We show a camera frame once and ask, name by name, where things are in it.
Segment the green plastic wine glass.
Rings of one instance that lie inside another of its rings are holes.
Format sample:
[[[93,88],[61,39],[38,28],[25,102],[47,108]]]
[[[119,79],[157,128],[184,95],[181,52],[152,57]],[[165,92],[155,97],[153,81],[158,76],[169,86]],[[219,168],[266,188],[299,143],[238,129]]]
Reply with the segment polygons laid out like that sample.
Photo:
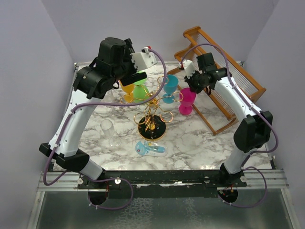
[[[140,103],[149,99],[149,90],[145,85],[146,80],[147,78],[134,83],[135,87],[133,90],[133,103]]]

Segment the pink plastic wine glass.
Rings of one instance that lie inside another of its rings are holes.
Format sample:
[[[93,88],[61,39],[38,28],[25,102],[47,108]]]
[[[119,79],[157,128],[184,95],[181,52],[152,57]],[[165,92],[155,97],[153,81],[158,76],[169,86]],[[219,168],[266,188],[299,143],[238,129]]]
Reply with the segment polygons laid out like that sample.
[[[183,88],[180,94],[179,112],[182,115],[189,115],[192,112],[192,105],[196,99],[196,93],[192,92],[189,87]]]

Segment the blue plastic wine glass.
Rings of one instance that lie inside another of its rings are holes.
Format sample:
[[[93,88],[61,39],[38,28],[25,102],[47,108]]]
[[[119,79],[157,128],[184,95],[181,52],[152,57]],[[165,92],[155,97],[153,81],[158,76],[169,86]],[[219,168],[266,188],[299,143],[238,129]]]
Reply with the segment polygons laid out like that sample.
[[[167,75],[167,83],[164,85],[163,89],[165,94],[163,95],[163,102],[166,104],[171,104],[174,102],[173,93],[176,91],[179,80],[174,75]]]

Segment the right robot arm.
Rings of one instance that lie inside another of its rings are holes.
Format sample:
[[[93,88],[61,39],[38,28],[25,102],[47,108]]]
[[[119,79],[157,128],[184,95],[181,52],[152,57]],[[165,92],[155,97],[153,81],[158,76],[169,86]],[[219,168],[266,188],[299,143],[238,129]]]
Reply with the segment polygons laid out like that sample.
[[[256,106],[236,84],[228,67],[218,68],[211,53],[197,57],[195,65],[184,60],[181,65],[190,90],[200,93],[209,87],[216,91],[233,110],[239,126],[234,133],[234,149],[220,167],[219,181],[229,187],[236,181],[251,154],[270,139],[273,115]]]

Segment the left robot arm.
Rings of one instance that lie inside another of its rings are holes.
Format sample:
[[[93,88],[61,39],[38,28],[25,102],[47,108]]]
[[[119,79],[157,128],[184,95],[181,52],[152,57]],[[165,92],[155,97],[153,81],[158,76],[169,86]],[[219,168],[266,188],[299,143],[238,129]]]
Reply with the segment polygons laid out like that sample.
[[[78,70],[66,113],[53,138],[39,151],[64,169],[89,177],[94,188],[105,184],[103,168],[78,148],[91,114],[115,84],[127,86],[147,77],[145,69],[157,60],[148,47],[135,52],[130,39],[108,37],[100,43],[98,56]]]

